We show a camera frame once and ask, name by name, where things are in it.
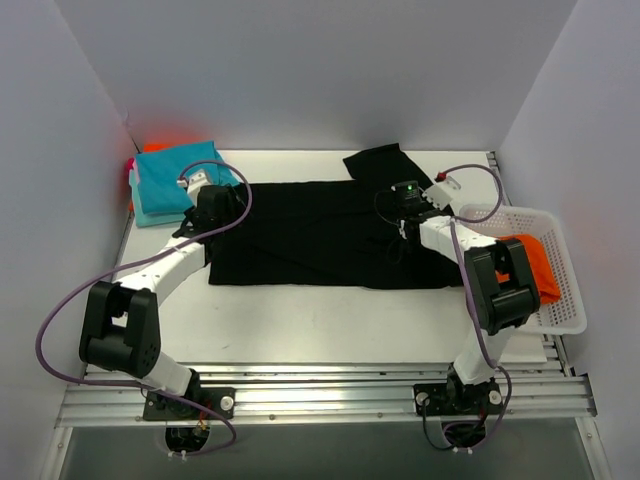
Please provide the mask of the black t-shirt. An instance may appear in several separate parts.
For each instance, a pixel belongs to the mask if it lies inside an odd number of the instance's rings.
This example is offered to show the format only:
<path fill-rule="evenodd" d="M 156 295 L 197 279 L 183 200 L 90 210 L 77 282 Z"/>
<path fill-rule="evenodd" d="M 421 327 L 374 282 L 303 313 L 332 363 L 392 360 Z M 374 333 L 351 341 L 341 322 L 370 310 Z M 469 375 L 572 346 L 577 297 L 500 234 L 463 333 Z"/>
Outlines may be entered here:
<path fill-rule="evenodd" d="M 461 285 L 457 265 L 420 253 L 398 263 L 398 230 L 374 211 L 374 195 L 403 181 L 431 179 L 399 145 L 371 148 L 343 161 L 347 181 L 252 183 L 251 211 L 214 239 L 212 285 L 356 286 L 376 290 Z"/>

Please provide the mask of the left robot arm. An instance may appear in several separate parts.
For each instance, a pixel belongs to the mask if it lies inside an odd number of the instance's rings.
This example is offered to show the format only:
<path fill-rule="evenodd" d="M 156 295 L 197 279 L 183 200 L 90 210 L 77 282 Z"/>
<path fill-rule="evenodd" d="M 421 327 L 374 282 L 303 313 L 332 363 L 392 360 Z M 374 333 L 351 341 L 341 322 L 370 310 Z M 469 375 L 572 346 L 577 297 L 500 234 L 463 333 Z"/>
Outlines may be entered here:
<path fill-rule="evenodd" d="M 179 419 L 194 417 L 202 405 L 199 375 L 162 352 L 159 307 L 211 263 L 214 239 L 199 236 L 237 222 L 245 206 L 230 186 L 201 187 L 195 205 L 160 251 L 162 259 L 117 282 L 95 283 L 87 298 L 80 359 L 167 392 L 170 412 Z"/>

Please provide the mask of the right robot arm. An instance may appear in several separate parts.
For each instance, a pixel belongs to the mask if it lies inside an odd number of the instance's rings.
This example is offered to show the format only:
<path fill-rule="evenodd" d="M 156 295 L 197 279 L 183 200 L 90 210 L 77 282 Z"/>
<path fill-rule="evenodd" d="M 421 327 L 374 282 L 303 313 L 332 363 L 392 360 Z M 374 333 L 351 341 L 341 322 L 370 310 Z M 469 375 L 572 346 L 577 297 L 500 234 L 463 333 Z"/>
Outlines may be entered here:
<path fill-rule="evenodd" d="M 455 412 L 480 400 L 517 328 L 536 313 L 540 295 L 523 243 L 483 235 L 449 212 L 460 185 L 441 178 L 423 189 L 399 182 L 374 195 L 374 210 L 397 228 L 397 262 L 412 267 L 420 253 L 436 253 L 459 268 L 472 321 L 462 351 L 450 366 L 444 400 Z"/>

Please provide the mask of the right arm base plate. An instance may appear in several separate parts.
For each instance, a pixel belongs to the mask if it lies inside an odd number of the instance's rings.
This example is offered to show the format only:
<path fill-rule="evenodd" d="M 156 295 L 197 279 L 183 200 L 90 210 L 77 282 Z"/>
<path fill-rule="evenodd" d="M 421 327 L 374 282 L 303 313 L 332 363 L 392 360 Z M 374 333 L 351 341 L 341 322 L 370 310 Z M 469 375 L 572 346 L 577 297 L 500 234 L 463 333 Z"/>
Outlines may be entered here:
<path fill-rule="evenodd" d="M 461 387 L 418 383 L 412 389 L 416 414 L 426 417 L 497 415 L 504 406 L 495 381 Z"/>

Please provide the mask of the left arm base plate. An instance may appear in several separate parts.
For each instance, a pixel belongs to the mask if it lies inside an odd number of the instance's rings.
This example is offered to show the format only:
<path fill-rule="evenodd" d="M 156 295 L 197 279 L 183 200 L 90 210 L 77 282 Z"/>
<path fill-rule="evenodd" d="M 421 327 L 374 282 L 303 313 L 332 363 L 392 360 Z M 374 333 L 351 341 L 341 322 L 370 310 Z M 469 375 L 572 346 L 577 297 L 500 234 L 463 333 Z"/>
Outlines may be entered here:
<path fill-rule="evenodd" d="M 234 416 L 236 390 L 231 387 L 203 387 L 191 399 L 227 420 Z M 208 420 L 212 416 L 183 401 L 167 398 L 157 392 L 146 394 L 142 419 L 145 421 Z"/>

